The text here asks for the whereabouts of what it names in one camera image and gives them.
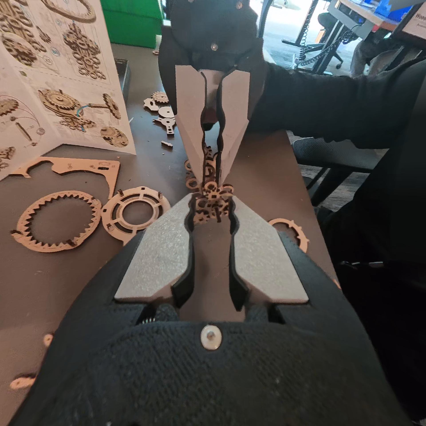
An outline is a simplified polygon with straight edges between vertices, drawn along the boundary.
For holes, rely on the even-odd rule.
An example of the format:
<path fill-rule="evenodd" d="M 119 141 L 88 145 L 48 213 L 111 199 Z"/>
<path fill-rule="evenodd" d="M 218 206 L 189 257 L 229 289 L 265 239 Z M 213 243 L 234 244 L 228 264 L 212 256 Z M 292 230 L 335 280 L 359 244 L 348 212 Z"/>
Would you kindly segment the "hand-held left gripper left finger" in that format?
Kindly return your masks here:
<path fill-rule="evenodd" d="M 181 308 L 194 291 L 194 198 L 186 195 L 150 225 L 114 295 L 119 302 Z"/>

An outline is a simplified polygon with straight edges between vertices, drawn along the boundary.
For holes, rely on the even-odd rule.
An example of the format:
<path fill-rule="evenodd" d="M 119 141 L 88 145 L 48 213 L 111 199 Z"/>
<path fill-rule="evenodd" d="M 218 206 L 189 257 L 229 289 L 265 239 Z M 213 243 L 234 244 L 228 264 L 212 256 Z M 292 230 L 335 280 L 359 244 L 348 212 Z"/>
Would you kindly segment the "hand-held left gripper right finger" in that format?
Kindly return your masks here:
<path fill-rule="evenodd" d="M 308 295 L 278 232 L 235 195 L 229 218 L 229 290 L 235 309 L 307 303 Z"/>

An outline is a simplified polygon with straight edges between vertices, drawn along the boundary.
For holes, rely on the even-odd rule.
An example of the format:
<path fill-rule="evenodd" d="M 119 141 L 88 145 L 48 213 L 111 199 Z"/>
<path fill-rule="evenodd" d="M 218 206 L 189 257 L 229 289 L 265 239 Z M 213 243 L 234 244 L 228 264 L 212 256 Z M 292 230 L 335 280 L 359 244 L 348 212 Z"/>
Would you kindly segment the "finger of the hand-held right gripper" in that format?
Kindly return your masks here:
<path fill-rule="evenodd" d="M 234 70 L 222 78 L 217 90 L 217 183 L 223 183 L 229 174 L 248 126 L 249 85 L 250 73 Z"/>
<path fill-rule="evenodd" d="M 206 109 L 206 78 L 189 65 L 176 65 L 175 121 L 184 148 L 199 184 L 205 180 L 205 131 L 202 119 Z"/>

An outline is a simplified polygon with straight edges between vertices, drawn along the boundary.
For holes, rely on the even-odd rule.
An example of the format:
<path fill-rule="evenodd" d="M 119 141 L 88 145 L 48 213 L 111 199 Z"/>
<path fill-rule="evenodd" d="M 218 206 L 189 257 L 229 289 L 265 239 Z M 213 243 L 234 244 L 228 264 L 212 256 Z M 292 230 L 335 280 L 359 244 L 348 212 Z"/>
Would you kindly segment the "wooden ring cluster shaft assembly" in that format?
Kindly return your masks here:
<path fill-rule="evenodd" d="M 211 219 L 221 222 L 222 217 L 229 215 L 230 200 L 233 196 L 233 186 L 223 184 L 219 186 L 216 181 L 216 157 L 210 146 L 204 148 L 205 153 L 205 182 L 198 183 L 189 160 L 184 163 L 186 170 L 186 187 L 195 194 L 194 225 L 202 225 Z"/>

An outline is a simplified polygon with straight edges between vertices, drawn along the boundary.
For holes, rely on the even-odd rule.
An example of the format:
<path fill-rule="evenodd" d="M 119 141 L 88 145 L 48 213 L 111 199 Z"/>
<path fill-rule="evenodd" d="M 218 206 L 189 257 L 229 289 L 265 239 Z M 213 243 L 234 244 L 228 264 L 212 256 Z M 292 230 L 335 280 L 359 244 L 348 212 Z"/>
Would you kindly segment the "small wooden link piece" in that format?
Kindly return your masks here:
<path fill-rule="evenodd" d="M 9 388 L 11 390 L 21 390 L 21 389 L 30 388 L 34 384 L 36 377 L 37 377 L 36 375 L 19 376 L 10 382 Z"/>

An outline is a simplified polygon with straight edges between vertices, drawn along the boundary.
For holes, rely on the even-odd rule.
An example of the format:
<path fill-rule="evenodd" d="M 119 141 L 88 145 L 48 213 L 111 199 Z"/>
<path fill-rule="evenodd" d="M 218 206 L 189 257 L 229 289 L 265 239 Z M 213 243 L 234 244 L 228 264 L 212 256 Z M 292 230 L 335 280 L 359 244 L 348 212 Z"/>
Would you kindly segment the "person's right forearm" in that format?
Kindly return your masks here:
<path fill-rule="evenodd" d="M 376 76 L 312 75 L 269 64 L 251 128 L 289 130 L 357 148 L 390 148 L 406 129 L 425 78 L 425 60 Z"/>

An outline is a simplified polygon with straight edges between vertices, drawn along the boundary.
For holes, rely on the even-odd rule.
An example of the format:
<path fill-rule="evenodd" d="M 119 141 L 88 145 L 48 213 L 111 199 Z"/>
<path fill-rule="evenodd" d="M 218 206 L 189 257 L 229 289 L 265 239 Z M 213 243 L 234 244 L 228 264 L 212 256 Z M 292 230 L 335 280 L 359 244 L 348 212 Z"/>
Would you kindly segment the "person's right hand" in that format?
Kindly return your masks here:
<path fill-rule="evenodd" d="M 216 125 L 216 123 L 219 123 L 219 127 L 221 127 L 222 122 L 222 109 L 216 110 L 215 108 L 207 108 L 201 117 L 201 126 L 205 132 L 210 131 Z"/>

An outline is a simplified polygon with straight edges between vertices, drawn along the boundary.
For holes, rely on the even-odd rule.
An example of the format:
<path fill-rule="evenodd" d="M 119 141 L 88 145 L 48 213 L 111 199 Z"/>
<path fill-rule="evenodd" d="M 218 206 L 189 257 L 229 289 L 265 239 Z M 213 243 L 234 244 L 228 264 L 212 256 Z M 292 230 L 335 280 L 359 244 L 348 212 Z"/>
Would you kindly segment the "wooden disc with arms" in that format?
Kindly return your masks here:
<path fill-rule="evenodd" d="M 158 109 L 159 116 L 153 119 L 153 122 L 158 122 L 166 129 L 167 135 L 174 135 L 174 126 L 176 125 L 173 110 L 169 106 L 160 107 Z"/>

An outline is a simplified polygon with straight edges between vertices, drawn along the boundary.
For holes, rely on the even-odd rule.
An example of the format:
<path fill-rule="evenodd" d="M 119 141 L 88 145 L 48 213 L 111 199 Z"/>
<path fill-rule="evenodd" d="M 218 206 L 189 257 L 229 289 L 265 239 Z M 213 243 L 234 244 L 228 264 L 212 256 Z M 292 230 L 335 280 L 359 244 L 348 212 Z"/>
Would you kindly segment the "black product box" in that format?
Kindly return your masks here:
<path fill-rule="evenodd" d="M 131 70 L 129 66 L 129 61 L 125 59 L 114 59 L 115 66 L 118 72 L 118 78 L 120 82 L 121 92 L 124 98 L 125 104 L 127 104 L 129 91 L 130 91 L 130 79 L 131 79 Z"/>

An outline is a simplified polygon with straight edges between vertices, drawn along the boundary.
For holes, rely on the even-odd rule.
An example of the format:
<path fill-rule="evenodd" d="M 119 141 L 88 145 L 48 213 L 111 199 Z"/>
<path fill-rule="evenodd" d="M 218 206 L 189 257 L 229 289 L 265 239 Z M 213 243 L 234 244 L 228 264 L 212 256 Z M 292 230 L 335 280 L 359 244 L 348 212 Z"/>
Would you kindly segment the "green plastic bin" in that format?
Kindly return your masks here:
<path fill-rule="evenodd" d="M 160 0 L 102 0 L 111 43 L 156 48 L 164 11 Z"/>

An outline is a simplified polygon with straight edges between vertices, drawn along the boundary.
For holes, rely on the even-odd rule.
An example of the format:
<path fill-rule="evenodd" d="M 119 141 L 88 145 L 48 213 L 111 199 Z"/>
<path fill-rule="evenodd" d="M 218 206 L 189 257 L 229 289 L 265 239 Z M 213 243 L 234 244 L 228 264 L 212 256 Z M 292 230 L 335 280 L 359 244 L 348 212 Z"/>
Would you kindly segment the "grey office chair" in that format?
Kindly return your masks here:
<path fill-rule="evenodd" d="M 362 150 L 350 141 L 302 138 L 291 143 L 314 207 L 338 210 L 352 200 L 387 149 Z"/>

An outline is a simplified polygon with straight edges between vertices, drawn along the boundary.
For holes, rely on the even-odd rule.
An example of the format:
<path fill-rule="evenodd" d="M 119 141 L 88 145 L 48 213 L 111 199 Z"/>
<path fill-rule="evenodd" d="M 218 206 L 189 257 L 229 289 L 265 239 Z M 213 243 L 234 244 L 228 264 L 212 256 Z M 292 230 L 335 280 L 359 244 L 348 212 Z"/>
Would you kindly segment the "wooden offcut sheet curved cutout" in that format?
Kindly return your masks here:
<path fill-rule="evenodd" d="M 60 175 L 73 172 L 90 172 L 102 175 L 108 184 L 108 199 L 114 196 L 120 170 L 119 161 L 40 156 L 16 169 L 12 172 L 12 175 L 30 178 L 29 170 L 41 163 L 50 163 L 51 170 Z"/>

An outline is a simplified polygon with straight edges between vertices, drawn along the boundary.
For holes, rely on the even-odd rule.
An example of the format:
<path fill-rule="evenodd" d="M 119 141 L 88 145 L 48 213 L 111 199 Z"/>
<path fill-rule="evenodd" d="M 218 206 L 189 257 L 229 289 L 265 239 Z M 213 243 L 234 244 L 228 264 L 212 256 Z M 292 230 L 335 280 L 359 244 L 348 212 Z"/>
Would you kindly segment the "paper instruction booklet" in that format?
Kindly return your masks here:
<path fill-rule="evenodd" d="M 62 144 L 135 155 L 97 0 L 0 2 L 1 179 Z"/>

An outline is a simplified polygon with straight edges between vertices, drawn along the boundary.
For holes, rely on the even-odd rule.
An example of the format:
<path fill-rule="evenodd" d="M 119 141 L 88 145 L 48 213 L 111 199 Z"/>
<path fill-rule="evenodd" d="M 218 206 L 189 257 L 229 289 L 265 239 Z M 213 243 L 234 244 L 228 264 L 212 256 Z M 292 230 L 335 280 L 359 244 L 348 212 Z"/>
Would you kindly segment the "black framed tag placard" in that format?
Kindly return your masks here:
<path fill-rule="evenodd" d="M 400 32 L 421 39 L 426 38 L 426 2 L 419 3 L 410 10 L 401 22 Z"/>

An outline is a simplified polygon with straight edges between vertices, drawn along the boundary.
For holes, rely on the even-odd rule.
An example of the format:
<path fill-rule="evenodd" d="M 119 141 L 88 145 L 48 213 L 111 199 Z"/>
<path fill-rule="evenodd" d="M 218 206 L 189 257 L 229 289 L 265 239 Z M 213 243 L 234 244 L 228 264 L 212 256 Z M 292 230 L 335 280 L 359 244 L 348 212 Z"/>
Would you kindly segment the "round slotted wooden frame plate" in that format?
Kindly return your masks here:
<path fill-rule="evenodd" d="M 124 210 L 136 202 L 147 204 L 152 209 L 152 216 L 144 223 L 134 225 L 124 219 Z M 126 245 L 138 232 L 154 223 L 171 205 L 161 193 L 146 186 L 119 190 L 101 211 L 102 224 L 106 232 L 123 245 Z"/>

